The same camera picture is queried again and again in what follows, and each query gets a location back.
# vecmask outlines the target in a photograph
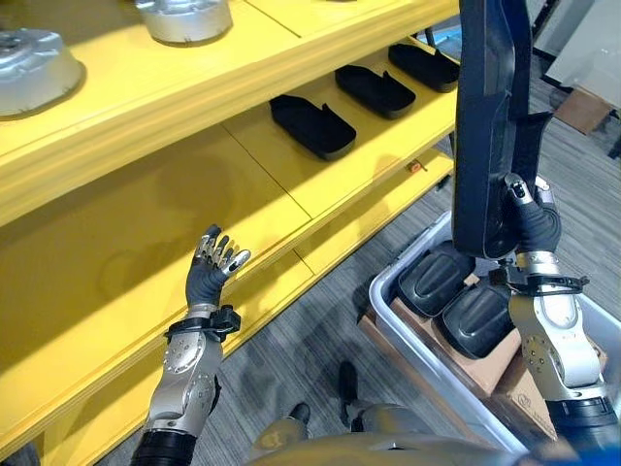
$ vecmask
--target cardboard box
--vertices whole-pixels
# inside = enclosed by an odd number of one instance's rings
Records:
[[[612,106],[605,100],[584,89],[576,88],[556,110],[554,116],[582,134],[589,134],[604,118]]]
[[[413,313],[399,298],[392,302],[391,308],[478,398],[491,396],[520,347],[520,336],[514,329],[487,357],[469,359],[446,341],[432,319]]]
[[[593,341],[590,342],[598,353],[603,370],[607,356]],[[545,434],[556,440],[556,431],[545,401],[521,353],[515,355],[486,405],[507,426],[527,439],[537,440],[541,434]]]

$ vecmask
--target silver metal part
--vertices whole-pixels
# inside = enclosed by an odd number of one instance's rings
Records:
[[[537,195],[539,200],[543,204],[554,204],[554,196],[552,195],[552,189],[550,185],[541,177],[535,179],[535,186],[537,187]]]
[[[164,374],[151,397],[145,430],[178,430],[198,437],[212,408],[214,376],[221,361],[222,345],[204,333],[174,335],[164,354]]]
[[[517,255],[528,275],[559,275],[552,252]],[[540,291],[559,291],[542,285]],[[514,294],[509,314],[522,337],[522,355],[545,400],[605,396],[600,361],[582,328],[582,310],[573,294],[526,296]]]
[[[21,117],[74,90],[84,69],[55,32],[0,31],[0,117]]]
[[[505,184],[516,205],[521,206],[535,202],[528,190],[528,186],[519,175],[514,173],[505,175]]]
[[[227,0],[136,0],[148,33],[161,42],[191,44],[233,25]]]
[[[229,260],[224,266],[220,269],[224,275],[230,277],[235,272],[237,272],[240,267],[248,262],[250,259],[250,251],[242,250],[235,257]]]
[[[515,256],[515,261],[520,270],[528,275],[560,275],[559,259],[554,252],[520,252]]]

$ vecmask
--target yellow shelving unit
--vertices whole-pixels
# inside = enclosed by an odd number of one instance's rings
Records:
[[[415,175],[400,170],[295,248],[314,274],[332,269],[453,169],[453,161],[433,149],[416,161],[422,168]]]
[[[376,50],[456,0],[230,3],[233,29],[190,49],[153,42],[116,0],[0,4],[8,25],[60,32],[88,70],[67,101],[0,121],[0,458],[38,436],[46,464],[88,464],[142,422],[210,223],[253,253],[224,290],[243,317],[228,354],[450,172],[427,149],[455,93]],[[354,60],[412,88],[411,113],[386,121],[337,90],[332,70]],[[298,146],[265,104],[283,92],[327,102],[355,149],[327,163]]]
[[[335,162],[325,162],[296,143],[274,124],[269,104],[223,122],[224,127],[282,186],[310,217],[334,212],[373,183],[403,166],[445,136],[455,123],[456,92],[438,94],[388,62],[387,49],[357,60],[376,73],[391,76],[416,93],[405,117],[387,120],[362,107],[338,89],[331,73],[287,92],[330,108],[357,131],[355,149]]]
[[[230,0],[234,27],[223,38],[180,49],[154,42],[135,9],[117,0],[2,2],[6,27],[59,32],[88,76],[62,104],[0,121],[0,225],[458,8],[457,0],[330,2],[339,15],[315,14],[315,32],[302,34],[262,3]],[[321,13],[323,2],[279,3],[291,14]]]
[[[0,445],[158,345],[184,308],[192,245],[210,222],[254,252],[240,280],[308,219],[214,126],[0,229],[0,399],[13,400]]]
[[[235,291],[230,299],[246,303],[238,308],[243,316],[244,332],[249,327],[252,333],[258,331],[271,316],[431,188],[437,176],[449,174],[453,166],[450,158],[436,150],[425,152],[417,160],[425,170],[415,175],[400,171],[354,203],[345,215],[318,230],[296,252],[287,253],[278,264]],[[251,322],[257,315],[262,315],[262,319]],[[230,354],[236,346],[229,337],[225,354]],[[131,371],[49,426],[36,440],[43,465],[89,464],[138,428],[145,420],[149,397],[161,375],[161,351],[162,348],[152,351]]]

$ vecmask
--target black cable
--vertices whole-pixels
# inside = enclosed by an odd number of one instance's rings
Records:
[[[434,39],[434,29],[428,27],[425,29],[425,38],[427,39],[427,45],[436,48],[436,39]]]

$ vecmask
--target robotic hand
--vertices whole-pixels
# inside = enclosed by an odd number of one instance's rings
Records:
[[[165,336],[164,374],[153,392],[145,432],[132,465],[189,465],[196,439],[219,395],[215,375],[222,361],[222,342],[240,329],[232,306],[220,307],[226,281],[250,259],[250,252],[219,243],[221,229],[212,225],[192,257],[185,284],[188,311]]]
[[[516,267],[505,261],[490,280],[513,290],[509,313],[522,337],[524,360],[559,435],[578,450],[618,445],[618,420],[575,299],[588,280],[560,273],[554,252],[561,220],[550,188],[538,177],[536,201],[519,176],[507,175],[505,184],[520,235]]]

